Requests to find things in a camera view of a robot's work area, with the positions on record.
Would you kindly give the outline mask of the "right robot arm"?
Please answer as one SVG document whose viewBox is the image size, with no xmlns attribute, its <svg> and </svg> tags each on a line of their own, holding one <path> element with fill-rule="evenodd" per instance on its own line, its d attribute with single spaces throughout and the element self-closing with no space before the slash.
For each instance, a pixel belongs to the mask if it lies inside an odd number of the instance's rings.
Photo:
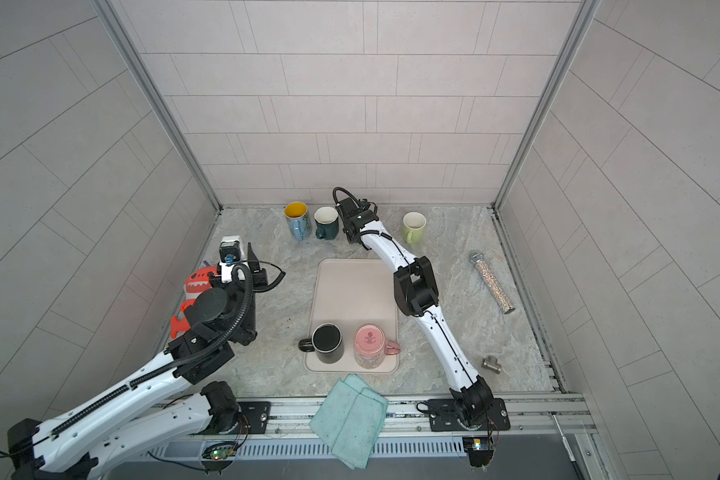
<svg viewBox="0 0 720 480">
<path fill-rule="evenodd" d="M 459 420 L 467 428 L 490 431 L 493 392 L 446 322 L 430 260 L 414 255 L 394 239 L 379 219 L 375 203 L 343 187 L 335 187 L 332 197 L 348 242 L 375 252 L 392 271 L 394 300 L 403 315 L 417 319 L 441 362 Z"/>
</svg>

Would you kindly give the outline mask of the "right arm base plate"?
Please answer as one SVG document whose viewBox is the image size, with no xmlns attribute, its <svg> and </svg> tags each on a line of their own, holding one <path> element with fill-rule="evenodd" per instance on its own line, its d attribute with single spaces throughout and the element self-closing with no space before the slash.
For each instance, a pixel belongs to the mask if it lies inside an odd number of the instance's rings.
<svg viewBox="0 0 720 480">
<path fill-rule="evenodd" d="M 453 399 L 429 399 L 416 404 L 419 413 L 426 415 L 429 419 L 430 428 L 433 432 L 457 432 L 457 431 L 508 431 L 511 429 L 509 414 L 505 402 L 501 398 L 495 398 L 492 405 L 476 425 L 469 426 L 462 421 L 455 407 Z"/>
</svg>

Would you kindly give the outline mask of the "light blue butterfly mug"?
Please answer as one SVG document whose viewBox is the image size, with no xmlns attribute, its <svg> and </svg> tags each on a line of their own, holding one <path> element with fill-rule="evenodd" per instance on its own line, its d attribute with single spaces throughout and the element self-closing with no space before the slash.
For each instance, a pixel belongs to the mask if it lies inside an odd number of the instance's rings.
<svg viewBox="0 0 720 480">
<path fill-rule="evenodd" d="M 309 210 L 305 203 L 289 203 L 284 208 L 284 215 L 288 228 L 297 241 L 305 240 L 312 233 Z"/>
</svg>

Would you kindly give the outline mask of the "light green mug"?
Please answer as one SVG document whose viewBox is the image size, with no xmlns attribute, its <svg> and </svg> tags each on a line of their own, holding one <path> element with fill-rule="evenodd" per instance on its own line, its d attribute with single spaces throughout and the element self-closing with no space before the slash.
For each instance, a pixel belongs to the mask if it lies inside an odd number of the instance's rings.
<svg viewBox="0 0 720 480">
<path fill-rule="evenodd" d="M 405 242 L 409 245 L 419 243 L 427 225 L 426 217 L 420 212 L 408 212 L 403 216 Z"/>
</svg>

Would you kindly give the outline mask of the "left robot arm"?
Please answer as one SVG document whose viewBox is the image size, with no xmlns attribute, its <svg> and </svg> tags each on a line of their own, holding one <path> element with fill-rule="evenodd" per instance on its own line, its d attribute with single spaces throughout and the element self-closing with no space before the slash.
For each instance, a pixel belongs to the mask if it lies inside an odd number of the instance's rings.
<svg viewBox="0 0 720 480">
<path fill-rule="evenodd" d="M 246 435 L 250 424 L 225 381 L 208 378 L 257 336 L 256 297 L 279 286 L 270 263 L 237 236 L 202 272 L 185 310 L 187 329 L 152 349 L 131 374 L 61 415 L 25 418 L 7 431 L 0 461 L 13 479 L 101 479 L 134 456 L 192 435 Z"/>
</svg>

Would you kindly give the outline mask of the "dark green mug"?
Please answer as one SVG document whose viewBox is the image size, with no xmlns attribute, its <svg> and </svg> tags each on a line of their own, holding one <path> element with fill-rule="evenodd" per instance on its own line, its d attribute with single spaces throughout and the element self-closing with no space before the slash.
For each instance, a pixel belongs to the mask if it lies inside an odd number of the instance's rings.
<svg viewBox="0 0 720 480">
<path fill-rule="evenodd" d="M 320 240 L 334 240 L 339 232 L 339 215 L 334 207 L 320 207 L 314 213 L 315 236 Z"/>
</svg>

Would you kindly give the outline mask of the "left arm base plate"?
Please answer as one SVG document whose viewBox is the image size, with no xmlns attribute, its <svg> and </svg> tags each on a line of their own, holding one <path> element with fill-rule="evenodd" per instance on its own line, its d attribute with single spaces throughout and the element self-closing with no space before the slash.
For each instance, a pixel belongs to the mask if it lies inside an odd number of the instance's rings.
<svg viewBox="0 0 720 480">
<path fill-rule="evenodd" d="M 271 403 L 266 401 L 243 401 L 234 412 L 221 415 L 219 435 L 245 436 L 266 432 Z"/>
</svg>

